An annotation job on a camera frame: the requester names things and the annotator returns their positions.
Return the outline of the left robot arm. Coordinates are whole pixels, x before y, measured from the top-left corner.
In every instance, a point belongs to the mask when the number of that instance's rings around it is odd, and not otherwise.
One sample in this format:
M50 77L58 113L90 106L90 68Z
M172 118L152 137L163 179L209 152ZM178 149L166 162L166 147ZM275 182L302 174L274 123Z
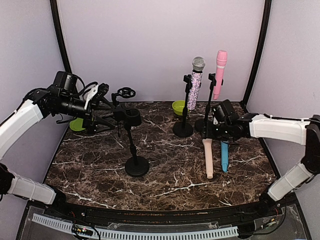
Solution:
M0 124L0 156L3 158L22 135L49 115L80 118L83 128L89 131L94 131L98 124L109 126L105 120L93 116L99 103L107 101L109 85L92 82L76 92L78 80L80 77L75 74L58 71L49 87L29 91L19 107ZM5 164L0 165L0 194L51 205L51 210L60 218L67 218L71 213L70 206L57 198L58 190L16 174Z

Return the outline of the black tripod mic stand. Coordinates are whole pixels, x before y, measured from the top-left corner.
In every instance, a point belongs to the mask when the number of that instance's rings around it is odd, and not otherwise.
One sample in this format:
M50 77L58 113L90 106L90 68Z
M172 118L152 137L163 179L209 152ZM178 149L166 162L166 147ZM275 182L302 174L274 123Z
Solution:
M136 91L130 87L123 87L117 90L116 93L111 94L111 100L113 104L113 115L116 120L123 120L125 117L129 116L131 109L126 107L124 103L120 103L117 97L123 99L133 98L136 95Z

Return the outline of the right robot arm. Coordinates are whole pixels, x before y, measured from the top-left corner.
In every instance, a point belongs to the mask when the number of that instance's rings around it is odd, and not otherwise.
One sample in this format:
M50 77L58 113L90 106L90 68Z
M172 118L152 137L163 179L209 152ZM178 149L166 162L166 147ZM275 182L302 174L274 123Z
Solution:
M209 123L202 131L207 176L213 176L212 141L240 138L264 138L299 144L305 147L303 158L286 174L272 183L260 196L255 213L266 217L275 208L275 202L308 182L320 173L320 117L285 118L267 114L246 113L240 117L218 118L219 123Z

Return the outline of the beige microphone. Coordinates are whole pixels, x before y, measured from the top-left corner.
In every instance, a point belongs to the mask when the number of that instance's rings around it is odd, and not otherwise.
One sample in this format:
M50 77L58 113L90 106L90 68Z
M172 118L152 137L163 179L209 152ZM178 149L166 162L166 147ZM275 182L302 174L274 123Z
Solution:
M214 177L212 141L213 140L210 138L204 138L202 140L204 146L206 177L208 179L212 179Z

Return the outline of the blue microphone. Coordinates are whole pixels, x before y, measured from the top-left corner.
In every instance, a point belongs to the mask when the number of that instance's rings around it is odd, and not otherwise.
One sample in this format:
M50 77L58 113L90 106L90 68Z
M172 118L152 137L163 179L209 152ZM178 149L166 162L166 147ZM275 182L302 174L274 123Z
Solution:
M221 168L224 173L228 172L229 168L229 144L221 141Z

